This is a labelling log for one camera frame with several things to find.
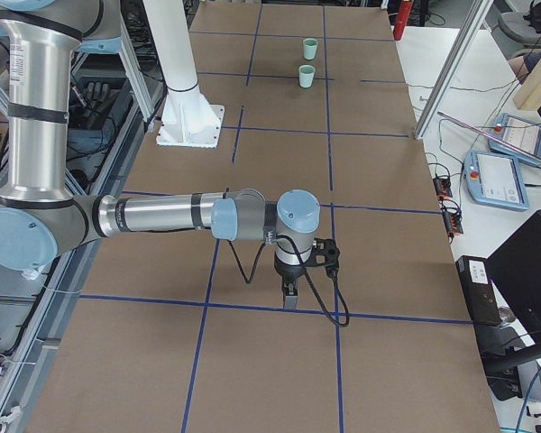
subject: cardboard table surface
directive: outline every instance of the cardboard table surface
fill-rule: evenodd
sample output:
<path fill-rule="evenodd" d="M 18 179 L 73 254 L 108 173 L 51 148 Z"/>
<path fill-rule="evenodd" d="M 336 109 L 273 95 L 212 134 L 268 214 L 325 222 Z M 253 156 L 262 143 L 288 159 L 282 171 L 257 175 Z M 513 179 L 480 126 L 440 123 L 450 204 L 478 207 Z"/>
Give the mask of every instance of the cardboard table surface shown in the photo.
<path fill-rule="evenodd" d="M 386 13 L 205 2 L 190 34 L 220 143 L 149 134 L 124 194 L 312 191 L 351 325 L 303 281 L 282 310 L 271 248 L 246 286 L 209 233 L 107 239 L 27 431 L 498 431 Z M 258 245 L 236 248 L 250 263 Z"/>

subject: tablet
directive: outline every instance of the tablet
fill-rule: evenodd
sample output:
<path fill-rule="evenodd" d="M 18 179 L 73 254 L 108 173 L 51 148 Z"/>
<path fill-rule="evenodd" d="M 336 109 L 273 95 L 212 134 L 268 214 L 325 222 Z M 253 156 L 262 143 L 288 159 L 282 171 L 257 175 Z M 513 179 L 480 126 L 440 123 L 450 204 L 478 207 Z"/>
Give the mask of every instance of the tablet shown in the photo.
<path fill-rule="evenodd" d="M 529 209 L 516 157 L 470 151 L 465 158 L 463 175 L 476 202 L 513 210 Z"/>

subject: label sticker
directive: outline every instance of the label sticker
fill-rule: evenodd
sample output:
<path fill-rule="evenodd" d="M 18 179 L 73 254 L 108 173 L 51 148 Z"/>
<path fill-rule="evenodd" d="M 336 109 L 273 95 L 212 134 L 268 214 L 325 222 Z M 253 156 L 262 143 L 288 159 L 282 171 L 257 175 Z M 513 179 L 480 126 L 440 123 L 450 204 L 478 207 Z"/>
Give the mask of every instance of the label sticker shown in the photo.
<path fill-rule="evenodd" d="M 487 279 L 487 272 L 485 271 L 485 264 L 483 262 L 470 260 L 469 273 L 471 274 L 472 282 L 475 282 L 477 284 L 489 284 L 489 280 Z"/>
<path fill-rule="evenodd" d="M 10 86 L 24 85 L 26 51 L 22 45 L 10 45 Z"/>

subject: white pillar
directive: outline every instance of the white pillar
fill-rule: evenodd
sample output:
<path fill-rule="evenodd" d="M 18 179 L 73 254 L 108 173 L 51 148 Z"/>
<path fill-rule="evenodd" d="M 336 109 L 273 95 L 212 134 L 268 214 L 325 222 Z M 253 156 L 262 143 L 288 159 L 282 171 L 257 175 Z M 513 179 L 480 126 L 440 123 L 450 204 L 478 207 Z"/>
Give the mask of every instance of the white pillar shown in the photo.
<path fill-rule="evenodd" d="M 157 144 L 216 147 L 225 108 L 200 93 L 182 0 L 144 0 L 169 93 Z"/>

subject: black tape band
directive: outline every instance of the black tape band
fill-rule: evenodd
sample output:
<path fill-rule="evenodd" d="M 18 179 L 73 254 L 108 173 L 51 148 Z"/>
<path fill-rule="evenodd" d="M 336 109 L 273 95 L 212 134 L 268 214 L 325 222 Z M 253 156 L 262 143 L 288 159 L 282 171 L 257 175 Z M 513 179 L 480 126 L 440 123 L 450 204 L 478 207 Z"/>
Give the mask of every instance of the black tape band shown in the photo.
<path fill-rule="evenodd" d="M 80 206 L 80 203 L 78 203 L 76 200 L 72 200 L 73 205 L 78 209 L 78 212 L 80 212 L 80 215 L 82 216 L 82 219 L 84 219 L 84 235 L 82 236 L 82 240 L 80 241 L 80 245 L 84 242 L 84 240 L 87 238 L 88 233 L 90 232 L 90 223 L 88 222 L 88 215 L 84 208 Z"/>
<path fill-rule="evenodd" d="M 41 16 L 25 14 L 24 12 L 6 11 L 3 9 L 0 10 L 0 20 L 12 20 L 35 25 L 36 27 L 50 29 L 54 32 L 66 34 L 71 38 L 82 41 L 82 32 L 80 30 L 64 24 L 56 23 L 55 21 L 47 18 L 42 18 Z"/>
<path fill-rule="evenodd" d="M 262 232 L 264 238 L 267 238 L 269 232 L 274 232 L 277 229 L 277 202 L 267 201 L 264 205 L 264 227 Z"/>
<path fill-rule="evenodd" d="M 196 86 L 198 86 L 198 81 L 197 81 L 197 84 L 195 84 L 192 88 L 187 88 L 186 90 L 177 90 L 175 88 L 169 88 L 169 90 L 172 90 L 173 92 L 184 93 L 184 92 L 189 92 L 190 90 L 192 90 Z"/>
<path fill-rule="evenodd" d="M 115 219 L 116 219 L 116 225 L 118 226 L 118 230 L 121 232 L 132 232 L 130 228 L 128 228 L 128 225 L 126 224 L 126 202 L 129 200 L 129 198 L 120 198 L 116 202 L 116 212 L 115 212 Z"/>
<path fill-rule="evenodd" d="M 96 197 L 94 204 L 92 205 L 92 225 L 100 237 L 108 237 L 105 235 L 105 232 L 102 231 L 100 226 L 100 203 L 102 202 L 103 196 Z"/>
<path fill-rule="evenodd" d="M 53 124 L 67 124 L 69 113 L 67 111 L 54 111 L 37 106 L 22 106 L 20 104 L 8 104 L 8 117 L 17 117 L 24 120 L 38 120 Z"/>
<path fill-rule="evenodd" d="M 103 0 L 98 0 L 98 16 L 96 17 L 96 20 L 94 21 L 94 24 L 92 24 L 92 27 L 90 27 L 88 30 L 84 32 L 83 37 L 88 37 L 92 33 L 94 33 L 97 29 L 100 23 L 102 22 L 102 17 L 105 14 L 105 2 Z"/>
<path fill-rule="evenodd" d="M 63 201 L 22 201 L 0 197 L 0 204 L 14 209 L 48 210 L 74 206 L 74 200 L 71 198 Z"/>
<path fill-rule="evenodd" d="M 202 199 L 202 193 L 193 194 L 190 196 L 190 217 L 192 218 L 192 225 L 196 230 L 202 230 L 205 225 L 202 222 L 202 214 L 200 213 L 200 200 Z"/>

